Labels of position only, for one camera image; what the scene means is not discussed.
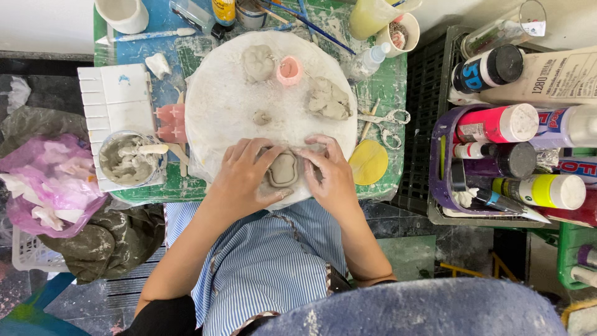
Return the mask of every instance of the blue striped apron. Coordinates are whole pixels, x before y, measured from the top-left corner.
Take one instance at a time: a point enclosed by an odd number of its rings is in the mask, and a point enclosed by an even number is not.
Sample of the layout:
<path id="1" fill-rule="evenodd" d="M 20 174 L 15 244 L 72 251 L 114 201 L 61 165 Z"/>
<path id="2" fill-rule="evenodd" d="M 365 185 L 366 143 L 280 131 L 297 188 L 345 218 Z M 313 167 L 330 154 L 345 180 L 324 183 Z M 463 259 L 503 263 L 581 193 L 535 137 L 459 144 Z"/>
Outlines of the blue striped apron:
<path id="1" fill-rule="evenodd" d="M 198 206 L 164 204 L 168 247 Z M 216 240 L 205 259 L 191 295 L 197 325 L 204 325 L 204 335 L 235 335 L 256 318 L 325 298 L 330 266 L 346 272 L 340 227 L 317 201 L 247 216 Z"/>

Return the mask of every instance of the blue chair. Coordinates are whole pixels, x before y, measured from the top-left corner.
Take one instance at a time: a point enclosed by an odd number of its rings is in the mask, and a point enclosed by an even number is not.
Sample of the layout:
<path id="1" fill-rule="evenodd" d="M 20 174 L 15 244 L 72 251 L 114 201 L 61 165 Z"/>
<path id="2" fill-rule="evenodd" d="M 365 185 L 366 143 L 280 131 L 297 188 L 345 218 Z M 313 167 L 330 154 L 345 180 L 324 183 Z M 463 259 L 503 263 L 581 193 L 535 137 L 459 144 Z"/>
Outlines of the blue chair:
<path id="1" fill-rule="evenodd" d="M 44 308 L 75 280 L 71 273 L 60 273 L 27 301 L 17 305 L 0 320 L 2 336 L 90 336 L 67 321 L 44 313 Z"/>

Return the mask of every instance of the human hand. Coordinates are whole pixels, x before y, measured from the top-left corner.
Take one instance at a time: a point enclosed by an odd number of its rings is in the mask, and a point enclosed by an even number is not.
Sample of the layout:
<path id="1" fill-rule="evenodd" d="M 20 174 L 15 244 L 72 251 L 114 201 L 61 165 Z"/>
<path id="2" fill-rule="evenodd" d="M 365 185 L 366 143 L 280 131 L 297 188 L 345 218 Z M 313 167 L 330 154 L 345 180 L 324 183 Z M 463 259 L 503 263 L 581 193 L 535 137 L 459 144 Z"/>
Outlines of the human hand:
<path id="1" fill-rule="evenodd" d="M 270 149 L 257 160 L 261 149 L 267 147 Z M 213 209 L 231 224 L 292 194 L 292 189 L 278 189 L 270 194 L 259 190 L 269 166 L 284 150 L 264 138 L 241 139 L 228 147 L 220 172 L 199 208 Z"/>
<path id="2" fill-rule="evenodd" d="M 336 139 L 317 134 L 308 136 L 304 142 L 308 145 L 319 143 L 326 148 L 326 153 L 323 154 L 307 148 L 293 150 L 295 154 L 304 158 L 304 177 L 317 202 L 336 219 L 352 215 L 350 210 L 358 209 L 360 212 L 352 169 L 344 159 Z M 313 165 L 321 170 L 321 182 L 315 176 Z"/>

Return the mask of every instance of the finger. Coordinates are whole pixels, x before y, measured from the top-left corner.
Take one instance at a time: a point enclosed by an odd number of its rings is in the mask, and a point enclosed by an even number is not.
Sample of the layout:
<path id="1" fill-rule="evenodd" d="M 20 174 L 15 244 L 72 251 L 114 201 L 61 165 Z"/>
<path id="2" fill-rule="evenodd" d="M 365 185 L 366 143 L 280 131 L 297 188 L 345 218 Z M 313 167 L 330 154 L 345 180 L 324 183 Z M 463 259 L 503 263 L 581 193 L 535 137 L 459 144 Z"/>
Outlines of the finger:
<path id="1" fill-rule="evenodd" d="M 251 142 L 251 139 L 240 139 L 236 145 L 234 145 L 234 152 L 232 152 L 230 160 L 238 161 L 238 159 L 241 158 L 242 153 L 245 151 L 245 148 L 249 145 L 249 142 Z"/>
<path id="2" fill-rule="evenodd" d="M 336 141 L 336 139 L 332 138 L 331 136 L 323 135 L 323 134 L 315 134 L 308 136 L 304 139 L 304 142 L 308 145 L 313 145 L 314 143 L 319 143 L 321 145 L 325 145 L 325 149 L 327 149 L 329 158 L 332 162 L 339 162 L 339 160 L 344 160 L 344 155 L 342 154 L 342 149 L 340 145 Z"/>
<path id="3" fill-rule="evenodd" d="M 263 153 L 255 165 L 259 168 L 260 172 L 263 171 L 265 174 L 265 172 L 269 169 L 269 166 L 271 166 L 273 161 L 276 160 L 276 157 L 282 154 L 282 152 L 285 150 L 286 148 L 282 146 L 271 147 L 267 150 L 267 152 Z"/>
<path id="4" fill-rule="evenodd" d="M 222 163 L 230 160 L 230 157 L 232 156 L 232 152 L 234 152 L 234 146 L 230 146 L 230 147 L 226 148 L 226 152 L 224 153 L 224 158 L 222 159 Z"/>
<path id="5" fill-rule="evenodd" d="M 292 189 L 280 189 L 270 194 L 259 196 L 258 202 L 268 207 L 292 194 L 294 194 L 294 190 Z"/>
<path id="6" fill-rule="evenodd" d="M 296 153 L 309 161 L 311 161 L 314 165 L 318 166 L 321 170 L 323 176 L 326 176 L 326 173 L 332 169 L 334 163 L 329 161 L 323 154 L 316 153 L 311 149 L 307 148 L 300 148 L 296 150 Z"/>
<path id="7" fill-rule="evenodd" d="M 319 190 L 321 186 L 319 181 L 317 181 L 317 177 L 315 176 L 315 169 L 313 168 L 313 163 L 310 160 L 304 159 L 304 179 L 307 181 L 307 186 L 311 193 L 315 193 L 316 190 Z"/>
<path id="8" fill-rule="evenodd" d="M 255 158 L 259 151 L 263 147 L 271 147 L 273 143 L 270 139 L 266 138 L 254 138 L 251 139 L 251 142 L 245 148 L 245 151 L 242 153 L 240 160 L 250 162 L 251 164 L 255 163 Z"/>

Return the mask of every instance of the white round board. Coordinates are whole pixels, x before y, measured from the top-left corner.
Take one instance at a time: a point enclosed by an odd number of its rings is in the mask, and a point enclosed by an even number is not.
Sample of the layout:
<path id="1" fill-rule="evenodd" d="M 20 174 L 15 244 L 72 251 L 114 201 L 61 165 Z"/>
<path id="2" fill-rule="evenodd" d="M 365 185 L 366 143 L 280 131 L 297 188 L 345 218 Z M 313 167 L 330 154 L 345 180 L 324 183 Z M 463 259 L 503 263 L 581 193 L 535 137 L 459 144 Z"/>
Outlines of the white round board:
<path id="1" fill-rule="evenodd" d="M 276 60 L 292 55 L 311 76 L 324 77 L 338 85 L 349 95 L 352 116 L 339 121 L 308 114 L 310 84 L 305 79 L 284 88 L 273 71 L 266 81 L 248 82 L 242 54 L 252 45 L 263 44 L 272 49 Z M 268 138 L 275 145 L 306 146 L 306 136 L 322 133 L 336 138 L 347 160 L 355 149 L 356 99 L 338 61 L 292 33 L 267 31 L 238 36 L 212 50 L 188 82 L 184 122 L 191 152 L 189 174 L 207 182 L 212 182 L 219 172 L 226 148 L 241 138 Z M 253 123 L 253 115 L 259 109 L 272 117 L 269 124 Z M 268 207 L 269 210 L 311 196 L 302 159 L 298 160 L 298 181 L 290 186 L 294 194 Z M 265 179 L 262 187 L 269 187 Z"/>

